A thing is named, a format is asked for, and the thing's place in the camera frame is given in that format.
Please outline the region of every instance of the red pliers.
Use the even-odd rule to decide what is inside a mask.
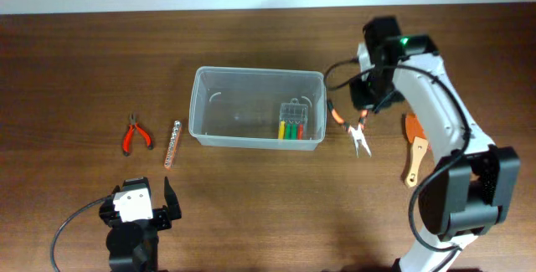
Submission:
[[[132,141],[132,135],[134,135],[134,131],[137,130],[142,134],[143,138],[145,138],[145,142],[147,143],[147,148],[149,150],[152,150],[152,140],[149,134],[145,132],[136,121],[136,117],[134,114],[131,114],[130,116],[130,122],[131,124],[128,125],[128,132],[125,135],[125,139],[123,139],[123,155],[129,156],[131,154],[131,141]]]

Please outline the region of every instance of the gray plastic container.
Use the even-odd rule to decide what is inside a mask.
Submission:
[[[201,67],[193,82],[188,130],[204,146],[312,151],[326,133],[323,74]],[[307,104],[302,140],[278,140],[281,104]]]

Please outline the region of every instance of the orange brush head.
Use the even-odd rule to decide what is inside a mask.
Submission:
[[[408,114],[405,116],[405,135],[408,137],[408,141],[413,143],[416,137],[426,139],[425,132],[420,126],[419,120],[415,114]]]

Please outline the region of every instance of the wooden handle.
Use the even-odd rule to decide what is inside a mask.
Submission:
[[[413,187],[419,181],[419,166],[427,149],[428,141],[426,139],[416,137],[413,140],[413,144],[411,145],[410,170],[404,180],[405,186]]]

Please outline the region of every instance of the wooden table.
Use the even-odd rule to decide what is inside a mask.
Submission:
[[[388,14],[404,33],[430,34],[479,125],[522,160],[506,223],[453,267],[533,270],[536,4],[1,16],[0,269],[51,270],[49,244],[65,218],[140,176],[149,177],[160,207],[166,175],[183,219],[160,233],[161,269],[392,265],[414,241],[411,191],[400,180],[409,150],[405,103],[369,118],[372,158],[356,158],[330,118],[315,151],[201,146],[185,131],[175,168],[162,166],[173,121],[188,120],[198,67],[324,70],[355,55],[361,27]],[[330,96],[357,120],[348,90]],[[136,135],[124,157],[133,111],[156,144],[148,151]],[[432,167],[429,152],[421,171]],[[108,231],[96,208],[76,218],[59,239],[60,268],[107,271]]]

